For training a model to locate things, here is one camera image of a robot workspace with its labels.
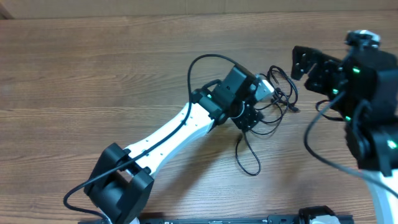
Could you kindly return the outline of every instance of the black cable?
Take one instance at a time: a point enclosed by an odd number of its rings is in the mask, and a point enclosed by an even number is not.
[[[158,147],[159,145],[163,144],[164,142],[166,142],[169,138],[171,138],[177,131],[179,131],[179,129],[185,124],[185,122],[187,122],[187,119],[190,116],[190,112],[191,112],[191,108],[192,108],[192,90],[191,90],[191,71],[192,71],[192,67],[194,66],[194,64],[199,61],[202,58],[205,57],[218,57],[218,58],[223,58],[235,65],[239,65],[237,62],[235,62],[234,60],[224,56],[224,55],[218,55],[218,54],[205,54],[205,55],[201,55],[199,57],[197,57],[194,61],[192,61],[192,63],[189,66],[188,69],[188,73],[187,73],[187,86],[188,86],[188,111],[187,111],[187,115],[185,116],[185,118],[181,121],[181,123],[170,133],[168,134],[166,137],[164,137],[162,140],[160,140],[159,142],[157,142],[156,144],[154,144],[153,146],[151,146],[150,148],[148,148],[147,150],[143,151],[141,154],[139,154],[138,156],[136,156],[135,158],[132,158],[131,160],[113,168],[110,169],[94,178],[91,178],[81,184],[79,184],[78,186],[74,187],[73,189],[71,189],[64,197],[63,197],[63,204],[65,207],[69,208],[70,210],[74,210],[74,211],[78,211],[78,212],[84,212],[84,213],[89,213],[89,214],[93,214],[93,215],[97,215],[99,217],[101,217],[103,220],[107,220],[108,218],[106,217],[106,215],[100,213],[100,212],[96,212],[93,210],[89,210],[89,209],[85,209],[85,208],[79,208],[79,207],[75,207],[73,205],[70,205],[68,203],[68,198],[74,194],[75,192],[77,192],[78,190],[82,189],[83,187],[86,187],[87,185],[90,185],[110,174],[112,174],[113,172],[116,172],[118,170],[124,170],[126,169],[129,165],[133,164],[136,160],[142,158],[143,156],[145,156],[146,154],[152,152],[156,147]]]
[[[289,93],[289,95],[286,95],[279,87],[275,88],[274,84],[271,82],[271,77],[274,79],[276,84],[279,84],[279,82],[278,82],[278,79],[276,79],[276,77],[273,74],[273,72],[280,73],[282,75],[282,77],[287,80],[288,84],[290,85],[290,93]],[[261,135],[261,136],[265,136],[265,135],[268,135],[268,134],[272,134],[272,133],[274,133],[276,131],[276,129],[279,127],[279,125],[282,122],[282,119],[285,116],[285,114],[288,111],[288,109],[291,109],[294,112],[299,111],[299,109],[294,107],[294,104],[296,104],[296,102],[298,100],[299,92],[298,92],[297,87],[295,86],[294,82],[286,75],[286,73],[283,71],[283,69],[281,69],[281,68],[279,68],[279,67],[277,67],[275,65],[273,65],[273,66],[271,66],[269,68],[269,70],[267,72],[267,75],[265,75],[263,73],[260,73],[259,75],[263,76],[272,85],[272,87],[275,89],[275,92],[274,92],[274,96],[273,96],[273,99],[271,100],[270,104],[268,104],[268,105],[266,105],[266,106],[264,106],[262,108],[255,108],[255,110],[262,111],[262,110],[264,110],[264,109],[266,109],[266,108],[268,108],[268,107],[270,107],[272,105],[276,105],[278,107],[279,111],[280,111],[280,116],[277,119],[273,120],[273,121],[264,121],[263,119],[260,120],[260,122],[262,122],[264,124],[277,123],[272,130],[270,130],[270,131],[268,131],[266,133],[259,133],[259,132],[255,131],[255,130],[253,130],[252,128],[249,129],[253,134],[258,134],[258,135]],[[293,103],[291,103],[289,100],[290,100],[290,97],[292,96],[293,92],[295,93],[295,100],[294,100]],[[280,105],[279,105],[280,103],[286,106],[284,111],[280,107]],[[250,151],[252,152],[253,156],[256,158],[257,163],[259,164],[259,170],[256,173],[250,173],[240,163],[239,157],[238,157],[238,146],[239,146],[239,143],[241,142],[241,138],[242,138],[241,136],[239,137],[238,141],[236,142],[236,147],[235,147],[236,162],[238,163],[238,165],[242,168],[242,170],[245,173],[247,173],[249,175],[258,175],[260,173],[260,171],[261,171],[260,160],[258,159],[258,157],[254,153],[252,147],[250,146],[245,132],[243,132],[243,135],[244,135],[245,142],[248,145],[248,148],[250,149]]]
[[[349,167],[345,167],[343,165],[340,164],[336,164],[332,161],[329,161],[321,156],[319,156],[317,153],[315,153],[311,147],[308,145],[308,134],[310,133],[311,129],[313,128],[313,126],[315,125],[315,123],[321,118],[322,114],[324,114],[329,108],[331,108],[335,103],[337,103],[340,99],[342,99],[342,97],[344,97],[345,92],[342,91],[339,95],[337,95],[335,97],[334,100],[332,100],[326,107],[324,107],[321,112],[319,112],[316,117],[314,117],[314,119],[311,121],[311,123],[308,125],[307,129],[305,130],[305,134],[304,134],[304,146],[307,149],[307,151],[315,158],[317,158],[319,161],[323,162],[324,164],[327,164],[331,167],[334,167],[335,169],[338,169],[340,171],[343,171],[349,175],[353,175],[355,177],[359,177],[365,181],[368,181],[372,184],[375,184],[383,189],[385,189],[386,191],[390,192],[393,196],[395,196],[396,198],[398,198],[398,193],[393,191],[390,187],[388,187],[387,185],[383,184],[382,182],[373,179],[372,177],[363,174],[361,172],[358,172],[354,169],[351,169]]]
[[[317,110],[317,112],[319,112],[319,107],[322,103],[326,103],[326,102],[330,102],[330,100],[321,100],[319,102],[317,102],[315,104],[315,109]],[[322,114],[323,117],[325,117],[326,119],[330,120],[330,121],[344,121],[343,118],[337,118],[337,117],[331,117],[325,114]]]
[[[249,174],[249,175],[252,175],[252,176],[259,175],[259,173],[261,172],[261,162],[260,162],[259,158],[257,157],[256,153],[254,153],[253,149],[251,148],[251,146],[250,146],[250,144],[249,144],[249,141],[248,141],[248,138],[246,137],[246,133],[245,133],[245,132],[243,132],[243,136],[244,136],[244,141],[245,141],[246,144],[248,145],[248,147],[249,147],[251,153],[253,154],[254,158],[256,158],[257,163],[259,164],[259,169],[258,169],[258,171],[257,171],[256,173],[250,173],[249,171],[247,171],[247,170],[242,166],[241,162],[239,161],[239,156],[238,156],[238,145],[239,145],[239,143],[240,143],[241,140],[242,140],[242,135],[239,136],[239,139],[238,139],[238,141],[236,142],[236,146],[235,146],[235,158],[236,158],[236,162],[238,162],[238,165],[242,168],[242,170],[243,170],[245,173],[247,173],[247,174]]]
[[[354,114],[353,114],[353,119],[352,119],[352,127],[354,129],[358,129],[359,115],[361,114],[363,108],[369,106],[369,104],[370,103],[367,100],[363,99],[355,107]]]
[[[209,88],[209,87],[211,87],[212,85],[215,85],[215,84],[221,84],[221,80],[216,79],[216,80],[210,81],[207,84],[204,84],[204,86],[202,88]]]

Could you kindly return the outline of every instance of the wire bundle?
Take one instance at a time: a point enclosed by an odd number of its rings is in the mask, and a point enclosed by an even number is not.
[[[275,77],[275,74],[274,74],[275,72],[280,74],[282,76],[282,78],[285,79],[287,81],[287,83],[290,85],[290,92],[288,95],[284,91],[282,91],[279,87],[275,88],[275,85],[273,84],[273,82],[271,80],[271,77],[272,77],[272,79],[276,82],[276,84],[279,84],[278,79],[276,79],[276,77]],[[264,121],[263,119],[260,120],[260,122],[263,124],[275,124],[276,123],[275,127],[272,130],[270,130],[266,133],[259,133],[258,131],[250,129],[250,132],[252,132],[253,134],[265,136],[265,135],[272,134],[272,133],[276,132],[276,129],[279,127],[280,123],[282,122],[283,117],[285,116],[286,112],[289,109],[292,110],[293,112],[299,111],[299,109],[295,107],[295,104],[296,104],[297,100],[299,99],[299,91],[298,91],[296,85],[294,84],[294,82],[287,76],[287,74],[283,71],[283,69],[281,69],[278,66],[275,66],[275,65],[271,66],[267,72],[267,75],[265,75],[263,73],[260,73],[259,75],[263,76],[272,85],[272,87],[274,87],[275,92],[274,92],[274,95],[272,96],[270,104],[268,104],[262,108],[255,108],[255,110],[262,111],[262,110],[265,110],[265,109],[269,108],[270,106],[274,105],[274,106],[278,107],[278,109],[280,111],[280,116],[273,121]],[[295,95],[294,101],[290,102],[293,92]],[[243,132],[243,137],[244,137],[244,141],[245,141],[246,145],[248,146],[249,150],[253,154],[254,158],[257,160],[259,168],[258,168],[257,172],[255,172],[255,173],[249,172],[242,166],[241,162],[239,161],[238,146],[242,140],[242,135],[239,135],[238,141],[236,142],[236,146],[235,146],[236,162],[238,163],[240,168],[242,168],[242,170],[245,173],[252,175],[252,176],[258,175],[261,171],[261,162],[260,162],[259,158],[257,157],[256,153],[253,151],[252,147],[250,146],[249,141],[246,136],[246,132]]]

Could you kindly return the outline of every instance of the white plastic arm segment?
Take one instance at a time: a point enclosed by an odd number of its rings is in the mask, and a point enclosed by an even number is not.
[[[398,169],[392,171],[391,177],[384,177],[379,171],[362,170],[362,172],[398,192]],[[377,223],[398,224],[398,199],[390,192],[372,183],[367,182],[367,185],[373,198]]]
[[[162,140],[170,134],[185,118],[188,111],[188,103],[179,112],[176,117],[163,125],[159,130],[148,136],[147,138],[129,145],[126,149],[130,149],[129,156],[134,158],[144,150],[150,148],[155,143]],[[192,104],[190,117],[186,125],[182,126],[172,137],[166,142],[155,148],[147,156],[138,159],[136,162],[142,168],[149,167],[150,175],[155,178],[158,171],[173,158],[181,149],[194,140],[204,136],[210,131],[214,120],[209,117],[209,112],[202,108],[198,103]]]

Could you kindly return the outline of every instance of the wood grain surface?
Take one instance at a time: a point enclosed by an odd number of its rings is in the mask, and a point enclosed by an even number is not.
[[[346,54],[347,30],[371,29],[398,54],[396,11],[109,17],[0,21],[0,223],[76,223],[63,195],[88,178],[103,149],[124,147],[173,118],[187,102],[190,62],[227,55],[252,72],[290,73],[295,45]],[[192,85],[223,78],[231,65],[204,59]],[[239,130],[217,127],[172,159],[156,178],[144,212],[167,218],[261,217],[328,205],[375,223],[366,184],[306,152],[303,132],[325,97],[300,87],[299,113],[272,136],[249,135],[262,162],[257,177],[234,158]],[[266,112],[267,119],[277,111]],[[270,129],[272,126],[258,126]],[[342,123],[321,120],[310,144],[346,166],[356,163]],[[243,164],[257,164],[243,144]],[[71,203],[94,208],[83,192]]]
[[[396,0],[0,0],[8,19],[394,9]]]

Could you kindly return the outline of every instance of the silver metal part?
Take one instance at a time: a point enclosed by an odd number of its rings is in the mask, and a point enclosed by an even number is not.
[[[331,215],[320,215],[310,220],[310,224],[341,224],[339,219]]]
[[[274,93],[274,88],[267,82],[267,80],[262,80],[257,87],[254,97],[257,101],[266,100],[272,96]]]
[[[380,35],[377,35],[377,34],[371,32],[371,31],[368,31],[368,30],[356,30],[356,31],[354,31],[354,33],[371,35],[373,41],[380,42]]]

